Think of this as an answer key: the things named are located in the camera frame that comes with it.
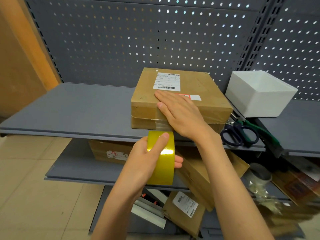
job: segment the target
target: barcode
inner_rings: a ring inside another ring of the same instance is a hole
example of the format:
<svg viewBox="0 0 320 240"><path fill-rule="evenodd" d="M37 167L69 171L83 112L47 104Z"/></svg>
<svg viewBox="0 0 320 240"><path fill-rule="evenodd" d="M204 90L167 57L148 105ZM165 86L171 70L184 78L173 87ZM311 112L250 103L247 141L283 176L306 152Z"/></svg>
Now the barcode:
<svg viewBox="0 0 320 240"><path fill-rule="evenodd" d="M158 88L164 88L164 89L174 89L174 87L169 87L169 86L162 86L162 85L158 85Z"/></svg>
<svg viewBox="0 0 320 240"><path fill-rule="evenodd" d="M193 209L193 210L191 211L190 216L192 216L192 215L194 214L194 212L195 212L195 209Z"/></svg>
<svg viewBox="0 0 320 240"><path fill-rule="evenodd" d="M180 203L180 201L182 200L183 196L180 196L180 198L178 199L178 203Z"/></svg>

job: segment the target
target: forearm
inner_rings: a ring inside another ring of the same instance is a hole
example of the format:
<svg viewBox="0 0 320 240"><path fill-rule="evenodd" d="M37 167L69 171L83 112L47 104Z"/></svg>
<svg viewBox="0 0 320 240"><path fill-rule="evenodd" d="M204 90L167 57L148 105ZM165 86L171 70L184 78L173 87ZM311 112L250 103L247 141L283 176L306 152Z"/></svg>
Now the forearm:
<svg viewBox="0 0 320 240"><path fill-rule="evenodd" d="M122 192L116 183L106 199L91 240L126 239L133 202L133 198Z"/></svg>
<svg viewBox="0 0 320 240"><path fill-rule="evenodd" d="M264 219L235 172L213 131L196 141L209 175L212 194L226 239L273 239Z"/></svg>

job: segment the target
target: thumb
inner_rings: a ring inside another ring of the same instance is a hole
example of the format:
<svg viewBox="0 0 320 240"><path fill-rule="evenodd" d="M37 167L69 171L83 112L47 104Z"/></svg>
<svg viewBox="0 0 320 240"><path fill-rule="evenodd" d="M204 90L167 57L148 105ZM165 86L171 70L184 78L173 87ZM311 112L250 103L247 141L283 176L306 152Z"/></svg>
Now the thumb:
<svg viewBox="0 0 320 240"><path fill-rule="evenodd" d="M166 147L167 143L169 141L169 134L167 132L163 133L161 136L159 136L158 140L152 147L149 153L153 154L154 156L159 157L161 151Z"/></svg>

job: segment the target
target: hand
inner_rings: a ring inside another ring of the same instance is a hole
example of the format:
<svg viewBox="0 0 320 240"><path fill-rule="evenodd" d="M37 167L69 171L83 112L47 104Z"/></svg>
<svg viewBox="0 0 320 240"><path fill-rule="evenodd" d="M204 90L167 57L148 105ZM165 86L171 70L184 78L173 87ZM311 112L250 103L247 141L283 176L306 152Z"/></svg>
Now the hand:
<svg viewBox="0 0 320 240"><path fill-rule="evenodd" d="M160 100L158 108L180 135L196 141L201 133L213 131L190 98L162 90L157 90L154 95Z"/></svg>
<svg viewBox="0 0 320 240"><path fill-rule="evenodd" d="M121 184L121 188L125 189L124 192L129 193L134 200L139 198L143 187L153 174L160 153L167 145L168 140L169 134L163 133L149 152L147 151L148 137L143 137L137 141L123 166L115 186ZM182 162L182 157L175 155L174 167L181 168Z"/></svg>

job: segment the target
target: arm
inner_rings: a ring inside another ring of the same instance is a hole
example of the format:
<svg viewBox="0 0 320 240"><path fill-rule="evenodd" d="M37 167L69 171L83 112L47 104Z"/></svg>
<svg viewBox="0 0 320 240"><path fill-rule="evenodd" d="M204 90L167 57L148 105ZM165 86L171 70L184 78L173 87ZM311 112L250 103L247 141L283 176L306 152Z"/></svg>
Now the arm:
<svg viewBox="0 0 320 240"><path fill-rule="evenodd" d="M147 151L147 137L136 142L128 160L104 203L91 240L124 240L127 236L129 217L134 202L151 177L161 151L169 140L163 133L153 148ZM175 168L182 167L183 159L175 156Z"/></svg>
<svg viewBox="0 0 320 240"><path fill-rule="evenodd" d="M274 239L262 215L235 172L221 137L203 120L186 96L156 91L158 108L182 136L193 140L206 166L218 219L226 239Z"/></svg>

